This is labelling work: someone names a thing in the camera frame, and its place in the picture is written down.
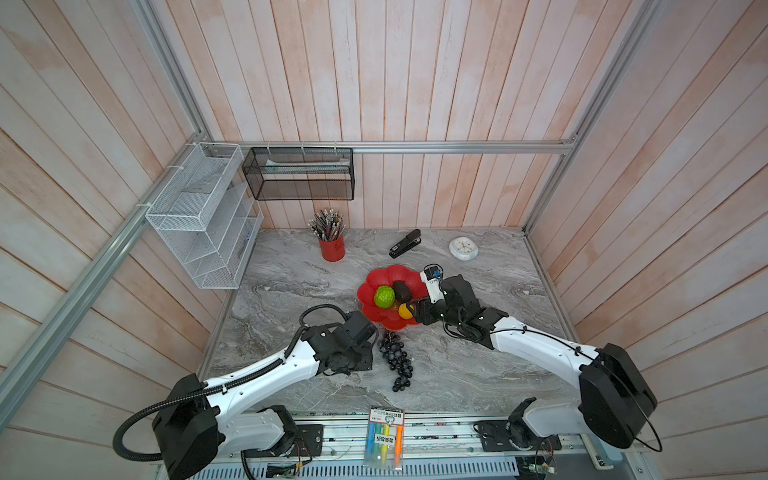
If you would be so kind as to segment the dark fake grape bunch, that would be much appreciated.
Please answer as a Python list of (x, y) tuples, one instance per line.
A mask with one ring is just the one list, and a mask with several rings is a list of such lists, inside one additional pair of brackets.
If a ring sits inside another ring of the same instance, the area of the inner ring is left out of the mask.
[(392, 384), (393, 392), (400, 392), (412, 384), (413, 364), (410, 355), (405, 351), (401, 337), (393, 331), (385, 330), (379, 341), (378, 350), (387, 362), (389, 370), (396, 374)]

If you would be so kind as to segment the yellow fake lemon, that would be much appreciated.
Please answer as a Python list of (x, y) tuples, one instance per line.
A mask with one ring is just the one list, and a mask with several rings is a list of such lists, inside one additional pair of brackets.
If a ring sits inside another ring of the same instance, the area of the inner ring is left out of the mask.
[(414, 318), (413, 308), (408, 303), (402, 303), (399, 305), (398, 314), (403, 320), (412, 320)]

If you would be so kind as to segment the dark fake avocado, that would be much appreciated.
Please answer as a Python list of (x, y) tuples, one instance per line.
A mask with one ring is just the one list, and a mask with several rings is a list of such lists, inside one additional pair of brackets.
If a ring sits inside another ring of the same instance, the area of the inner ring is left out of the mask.
[(394, 281), (391, 288), (394, 292), (395, 301), (397, 303), (404, 304), (412, 300), (412, 291), (404, 281)]

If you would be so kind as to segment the green fake fruit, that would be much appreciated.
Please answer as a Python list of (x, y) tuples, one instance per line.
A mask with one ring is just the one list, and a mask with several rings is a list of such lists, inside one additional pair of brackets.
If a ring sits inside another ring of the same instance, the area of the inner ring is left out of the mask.
[(390, 309), (396, 302), (396, 294), (392, 287), (380, 286), (374, 294), (374, 304), (380, 309)]

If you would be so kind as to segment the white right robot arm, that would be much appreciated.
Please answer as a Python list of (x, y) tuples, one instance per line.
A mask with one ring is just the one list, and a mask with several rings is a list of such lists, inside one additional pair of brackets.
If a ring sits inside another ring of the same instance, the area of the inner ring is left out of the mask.
[(484, 436), (501, 434), (518, 450), (532, 450), (549, 437), (592, 434), (617, 449), (638, 442), (658, 401), (622, 347), (593, 347), (533, 328), (508, 313), (484, 306), (462, 276), (444, 277), (436, 265), (420, 274), (427, 297), (407, 307), (416, 322), (439, 322), (452, 338), (508, 353), (554, 374), (575, 391), (562, 402), (524, 399), (498, 427), (479, 422)]

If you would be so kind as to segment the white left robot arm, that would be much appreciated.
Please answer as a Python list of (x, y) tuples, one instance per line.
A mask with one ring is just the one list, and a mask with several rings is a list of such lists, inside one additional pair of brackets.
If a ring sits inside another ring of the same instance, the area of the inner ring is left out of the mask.
[(361, 312), (342, 311), (324, 325), (299, 323), (286, 347), (247, 367), (201, 380), (180, 379), (169, 396), (126, 419), (115, 431), (112, 448), (134, 462), (164, 464), (171, 479), (188, 479), (217, 456), (257, 450), (272, 457), (288, 454), (298, 432), (282, 405), (243, 414), (271, 395), (320, 374), (369, 371), (378, 340), (376, 326)]

